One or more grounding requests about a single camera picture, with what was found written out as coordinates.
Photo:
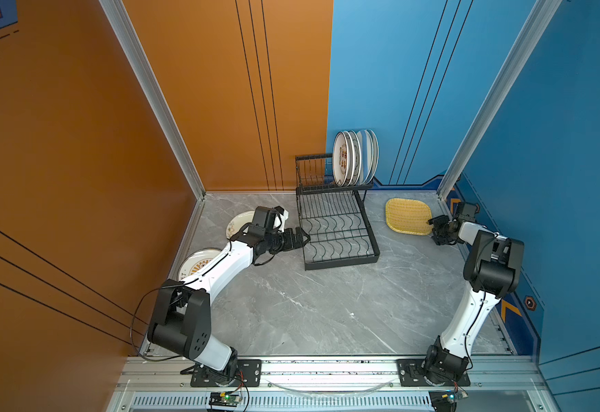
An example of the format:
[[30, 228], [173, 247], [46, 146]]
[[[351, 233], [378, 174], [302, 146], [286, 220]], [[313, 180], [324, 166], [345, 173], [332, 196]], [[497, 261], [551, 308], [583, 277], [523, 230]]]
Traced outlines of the yellow woven square plate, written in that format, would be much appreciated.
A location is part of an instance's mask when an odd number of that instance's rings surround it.
[[397, 233], [425, 236], [432, 231], [430, 206], [418, 200], [391, 198], [385, 204], [385, 220]]

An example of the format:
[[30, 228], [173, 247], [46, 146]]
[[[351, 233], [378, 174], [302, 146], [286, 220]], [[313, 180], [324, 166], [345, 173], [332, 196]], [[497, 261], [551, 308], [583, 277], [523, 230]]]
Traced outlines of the blue striped plate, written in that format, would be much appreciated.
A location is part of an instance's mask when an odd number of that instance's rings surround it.
[[370, 140], [372, 142], [372, 164], [370, 167], [370, 174], [368, 178], [368, 182], [371, 183], [373, 181], [373, 178], [375, 178], [375, 174], [377, 172], [380, 149], [377, 135], [375, 134], [375, 132], [369, 129], [367, 130], [367, 133], [369, 134]]
[[367, 130], [358, 132], [361, 137], [361, 166], [362, 172], [360, 175], [360, 184], [365, 185], [369, 178], [369, 173], [373, 163], [373, 143]]

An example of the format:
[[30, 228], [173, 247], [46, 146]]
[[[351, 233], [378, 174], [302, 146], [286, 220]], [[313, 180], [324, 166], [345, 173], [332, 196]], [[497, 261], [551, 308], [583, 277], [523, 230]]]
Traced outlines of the white plate red characters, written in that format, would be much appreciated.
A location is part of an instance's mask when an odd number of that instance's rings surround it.
[[345, 132], [340, 131], [334, 140], [333, 149], [333, 175], [336, 185], [344, 186], [346, 184], [348, 165], [348, 136]]

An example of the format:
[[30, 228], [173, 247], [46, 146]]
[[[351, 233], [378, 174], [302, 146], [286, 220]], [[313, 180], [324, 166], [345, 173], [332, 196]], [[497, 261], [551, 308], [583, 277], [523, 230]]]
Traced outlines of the green cloud pattern plate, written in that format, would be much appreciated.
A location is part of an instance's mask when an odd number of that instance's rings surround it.
[[355, 168], [353, 173], [353, 179], [351, 183], [353, 185], [360, 185], [363, 180], [363, 136], [361, 131], [352, 132], [353, 135], [353, 145], [354, 145], [354, 154], [355, 154]]

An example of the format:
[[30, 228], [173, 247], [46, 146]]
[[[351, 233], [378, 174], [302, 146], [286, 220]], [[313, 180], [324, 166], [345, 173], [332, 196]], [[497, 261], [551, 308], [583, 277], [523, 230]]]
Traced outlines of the red green rimmed plate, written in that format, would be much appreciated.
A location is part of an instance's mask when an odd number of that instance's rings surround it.
[[350, 149], [349, 149], [349, 169], [348, 169], [348, 175], [347, 175], [347, 180], [346, 180], [346, 183], [349, 186], [353, 185], [353, 183], [351, 183], [351, 180], [353, 179], [353, 173], [354, 173], [354, 168], [355, 168], [355, 154], [354, 154], [354, 145], [353, 145], [353, 135], [351, 133], [352, 133], [352, 131], [350, 131], [350, 130], [346, 131], [346, 137], [348, 138], [348, 142], [350, 144]]

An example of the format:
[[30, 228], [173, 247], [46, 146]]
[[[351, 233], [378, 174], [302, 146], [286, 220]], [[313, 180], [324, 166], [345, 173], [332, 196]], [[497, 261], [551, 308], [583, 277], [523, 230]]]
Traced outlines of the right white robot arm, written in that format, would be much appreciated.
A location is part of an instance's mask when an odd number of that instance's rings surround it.
[[428, 221], [437, 245], [467, 244], [464, 295], [446, 330], [430, 345], [422, 364], [434, 386], [456, 383], [473, 366], [473, 344], [492, 309], [514, 292], [521, 277], [525, 245], [477, 223], [478, 207], [459, 204], [452, 218]]

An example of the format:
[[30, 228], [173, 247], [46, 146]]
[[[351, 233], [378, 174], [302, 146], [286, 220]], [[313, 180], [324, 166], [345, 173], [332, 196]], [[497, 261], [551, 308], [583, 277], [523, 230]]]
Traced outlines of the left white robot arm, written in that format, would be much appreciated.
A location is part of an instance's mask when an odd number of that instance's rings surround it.
[[153, 307], [147, 340], [221, 378], [233, 379], [238, 352], [212, 335], [212, 303], [236, 275], [259, 266], [260, 257], [274, 258], [309, 243], [310, 235], [300, 227], [288, 228], [287, 218], [280, 206], [256, 208], [252, 221], [229, 238], [217, 257], [183, 281], [165, 281]]

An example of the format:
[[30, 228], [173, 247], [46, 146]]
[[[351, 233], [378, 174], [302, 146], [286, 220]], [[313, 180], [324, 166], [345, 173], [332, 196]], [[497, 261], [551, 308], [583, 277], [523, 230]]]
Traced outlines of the cream floral plate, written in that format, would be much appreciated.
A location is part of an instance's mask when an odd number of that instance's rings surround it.
[[226, 238], [230, 239], [237, 234], [243, 227], [252, 223], [255, 211], [250, 210], [235, 216], [227, 225]]

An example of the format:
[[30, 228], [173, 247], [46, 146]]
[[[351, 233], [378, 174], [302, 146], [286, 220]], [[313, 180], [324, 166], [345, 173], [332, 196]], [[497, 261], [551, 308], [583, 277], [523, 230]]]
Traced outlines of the green circuit board right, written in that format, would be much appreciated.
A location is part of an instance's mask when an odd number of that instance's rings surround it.
[[431, 391], [429, 395], [435, 412], [456, 412], [459, 401], [469, 398], [466, 391]]

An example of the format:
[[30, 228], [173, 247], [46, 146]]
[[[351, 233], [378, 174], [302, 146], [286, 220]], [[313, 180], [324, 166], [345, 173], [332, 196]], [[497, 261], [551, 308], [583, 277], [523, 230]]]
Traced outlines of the green circuit board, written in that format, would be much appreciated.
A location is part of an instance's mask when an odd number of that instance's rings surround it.
[[466, 391], [431, 391], [429, 395], [435, 412], [456, 412], [459, 401], [469, 398]]
[[245, 399], [238, 392], [211, 392], [208, 399], [209, 411], [237, 411], [245, 406]]

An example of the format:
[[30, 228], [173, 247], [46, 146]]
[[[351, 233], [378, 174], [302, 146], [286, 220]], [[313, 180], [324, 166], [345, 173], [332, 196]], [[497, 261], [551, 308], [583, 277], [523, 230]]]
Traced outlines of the green circuit board left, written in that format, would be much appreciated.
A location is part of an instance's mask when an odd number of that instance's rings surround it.
[[245, 406], [245, 399], [238, 392], [211, 392], [208, 399], [209, 411], [237, 411]]

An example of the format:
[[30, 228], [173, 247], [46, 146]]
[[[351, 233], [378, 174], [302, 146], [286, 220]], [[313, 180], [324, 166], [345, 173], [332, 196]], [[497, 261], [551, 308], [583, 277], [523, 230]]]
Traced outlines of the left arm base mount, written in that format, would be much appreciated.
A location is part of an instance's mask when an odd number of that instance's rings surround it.
[[261, 359], [242, 359], [230, 362], [222, 371], [216, 371], [203, 365], [193, 368], [190, 385], [197, 388], [219, 387], [228, 388], [245, 384], [248, 388], [258, 387], [262, 377]]

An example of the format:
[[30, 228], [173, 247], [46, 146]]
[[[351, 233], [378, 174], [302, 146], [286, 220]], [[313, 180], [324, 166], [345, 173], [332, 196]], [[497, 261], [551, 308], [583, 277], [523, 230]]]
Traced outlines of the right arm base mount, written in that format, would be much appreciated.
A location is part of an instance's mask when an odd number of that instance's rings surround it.
[[425, 367], [425, 360], [403, 358], [396, 361], [397, 373], [403, 387], [468, 387], [471, 380], [467, 373], [457, 375], [439, 366]]

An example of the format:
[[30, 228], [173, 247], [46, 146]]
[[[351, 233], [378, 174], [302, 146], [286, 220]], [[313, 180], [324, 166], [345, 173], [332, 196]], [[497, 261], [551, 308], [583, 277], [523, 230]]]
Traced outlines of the aluminium corner post right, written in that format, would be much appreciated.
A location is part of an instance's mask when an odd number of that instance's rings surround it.
[[440, 200], [445, 201], [454, 188], [561, 3], [561, 0], [534, 3], [437, 189]]

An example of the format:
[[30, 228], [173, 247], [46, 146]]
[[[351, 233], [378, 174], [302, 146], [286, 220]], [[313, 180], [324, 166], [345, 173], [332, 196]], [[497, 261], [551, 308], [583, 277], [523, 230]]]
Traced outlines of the aluminium corner post left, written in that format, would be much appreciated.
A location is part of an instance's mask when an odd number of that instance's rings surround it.
[[128, 15], [126, 6], [123, 1], [118, 0], [99, 0], [99, 3], [190, 189], [199, 201], [203, 201], [206, 197], [206, 189], [140, 42], [135, 26]]

